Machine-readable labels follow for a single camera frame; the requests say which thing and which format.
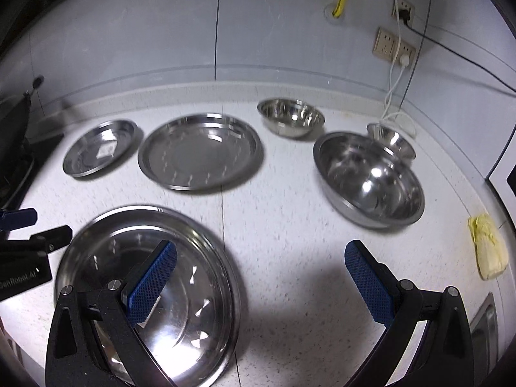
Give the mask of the large steel bowl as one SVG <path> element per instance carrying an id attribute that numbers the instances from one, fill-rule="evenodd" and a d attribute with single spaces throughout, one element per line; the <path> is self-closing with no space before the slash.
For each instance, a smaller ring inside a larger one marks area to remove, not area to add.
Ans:
<path id="1" fill-rule="evenodd" d="M 313 159 L 323 194 L 361 227 L 399 230 L 423 215 L 425 197 L 414 171 L 391 149 L 352 132 L 318 137 Z"/>

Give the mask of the steel kitchen sink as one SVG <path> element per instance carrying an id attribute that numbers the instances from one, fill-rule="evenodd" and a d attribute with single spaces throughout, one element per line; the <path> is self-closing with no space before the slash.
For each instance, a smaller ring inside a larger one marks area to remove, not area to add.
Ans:
<path id="1" fill-rule="evenodd" d="M 499 332 L 492 293 L 485 297 L 470 325 L 474 356 L 474 384 L 480 385 L 498 362 Z"/>

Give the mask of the large steel plate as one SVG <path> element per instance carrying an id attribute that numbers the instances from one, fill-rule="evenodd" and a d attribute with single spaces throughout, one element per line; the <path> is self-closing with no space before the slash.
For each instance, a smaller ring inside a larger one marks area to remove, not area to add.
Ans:
<path id="1" fill-rule="evenodd" d="M 122 279 L 162 240 L 175 245 L 177 265 L 135 331 L 176 385 L 210 386 L 233 355 L 241 298 L 222 244 L 193 219 L 145 204 L 103 213 L 65 250 L 54 291 L 92 291 Z"/>

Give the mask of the medium steel plate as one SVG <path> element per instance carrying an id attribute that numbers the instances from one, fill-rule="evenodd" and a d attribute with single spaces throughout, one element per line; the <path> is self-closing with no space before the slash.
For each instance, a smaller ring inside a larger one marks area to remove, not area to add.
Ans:
<path id="1" fill-rule="evenodd" d="M 211 191 L 241 183 L 263 159 L 256 131 L 216 113 L 180 117 L 155 129 L 138 152 L 142 173 L 173 191 Z"/>

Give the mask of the white microwave oven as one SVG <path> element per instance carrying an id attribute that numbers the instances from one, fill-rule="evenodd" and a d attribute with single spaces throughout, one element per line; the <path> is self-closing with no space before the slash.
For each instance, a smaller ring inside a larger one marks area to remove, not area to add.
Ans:
<path id="1" fill-rule="evenodd" d="M 515 131 L 488 174 L 488 180 L 502 198 L 515 197 Z"/>

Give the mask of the yellow napa cabbage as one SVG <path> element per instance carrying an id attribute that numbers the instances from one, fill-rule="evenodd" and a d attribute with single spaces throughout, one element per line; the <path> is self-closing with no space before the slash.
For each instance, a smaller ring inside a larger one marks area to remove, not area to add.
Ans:
<path id="1" fill-rule="evenodd" d="M 498 227 L 487 213 L 468 219 L 471 239 L 475 247 L 476 261 L 483 281 L 494 280 L 505 271 L 509 254 Z"/>

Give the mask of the small steel bowl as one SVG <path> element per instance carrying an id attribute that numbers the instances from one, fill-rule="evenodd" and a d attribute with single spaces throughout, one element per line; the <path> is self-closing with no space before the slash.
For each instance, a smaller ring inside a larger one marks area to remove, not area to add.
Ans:
<path id="1" fill-rule="evenodd" d="M 399 131 L 379 122 L 369 123 L 366 130 L 373 140 L 388 147 L 405 163 L 411 163 L 416 158 L 414 148 Z"/>

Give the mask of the small steel plate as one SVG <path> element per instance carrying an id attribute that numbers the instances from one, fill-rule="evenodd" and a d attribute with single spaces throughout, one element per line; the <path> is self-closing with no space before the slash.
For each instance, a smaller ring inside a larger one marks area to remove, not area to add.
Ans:
<path id="1" fill-rule="evenodd" d="M 91 128 L 66 152 L 62 169 L 73 178 L 91 176 L 115 164 L 135 147 L 140 128 L 130 120 L 111 120 Z"/>

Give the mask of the medium steel bowl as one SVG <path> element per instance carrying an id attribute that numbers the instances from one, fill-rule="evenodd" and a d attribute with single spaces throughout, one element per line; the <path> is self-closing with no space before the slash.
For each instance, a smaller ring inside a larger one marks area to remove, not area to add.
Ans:
<path id="1" fill-rule="evenodd" d="M 303 138 L 325 123 L 317 108 L 296 99 L 266 99 L 258 103 L 257 111 L 269 131 L 290 139 Z"/>

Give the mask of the beige wall socket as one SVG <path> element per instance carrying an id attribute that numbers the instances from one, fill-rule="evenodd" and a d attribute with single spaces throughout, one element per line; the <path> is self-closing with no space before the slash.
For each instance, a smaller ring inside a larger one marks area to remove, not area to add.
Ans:
<path id="1" fill-rule="evenodd" d="M 372 54 L 377 58 L 394 62 L 396 65 L 410 66 L 414 62 L 416 50 L 392 32 L 378 28 L 372 47 Z"/>

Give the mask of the upper wall socket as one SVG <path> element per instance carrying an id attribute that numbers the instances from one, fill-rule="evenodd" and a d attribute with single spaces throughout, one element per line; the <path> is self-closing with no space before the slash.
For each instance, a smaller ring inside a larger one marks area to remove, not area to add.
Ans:
<path id="1" fill-rule="evenodd" d="M 396 0 L 393 2 L 393 8 L 391 13 L 392 17 L 396 17 L 396 9 L 406 11 L 405 19 L 408 21 L 408 23 L 411 23 L 414 20 L 415 8 L 414 5 L 411 4 L 411 2 L 408 2 L 408 0 Z"/>

